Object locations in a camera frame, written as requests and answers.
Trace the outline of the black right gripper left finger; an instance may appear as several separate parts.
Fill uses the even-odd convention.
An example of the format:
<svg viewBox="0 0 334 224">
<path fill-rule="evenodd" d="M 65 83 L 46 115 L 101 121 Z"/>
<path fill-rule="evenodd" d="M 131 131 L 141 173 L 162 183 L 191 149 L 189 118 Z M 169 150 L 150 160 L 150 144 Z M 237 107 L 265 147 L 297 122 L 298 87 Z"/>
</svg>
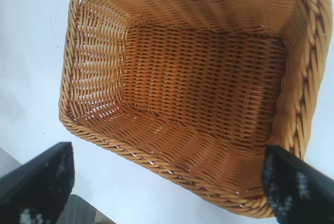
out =
<svg viewBox="0 0 334 224">
<path fill-rule="evenodd" d="M 74 182 L 73 146 L 60 142 L 1 177 L 1 223 L 57 223 Z"/>
</svg>

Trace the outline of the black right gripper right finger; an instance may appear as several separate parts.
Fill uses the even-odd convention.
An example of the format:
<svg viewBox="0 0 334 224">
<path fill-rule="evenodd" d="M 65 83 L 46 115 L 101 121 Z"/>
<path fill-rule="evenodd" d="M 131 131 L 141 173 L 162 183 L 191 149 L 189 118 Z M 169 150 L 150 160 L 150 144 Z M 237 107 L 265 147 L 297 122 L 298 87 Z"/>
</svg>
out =
<svg viewBox="0 0 334 224">
<path fill-rule="evenodd" d="M 333 223 L 333 179 L 284 148 L 266 148 L 261 181 L 278 223 Z"/>
</svg>

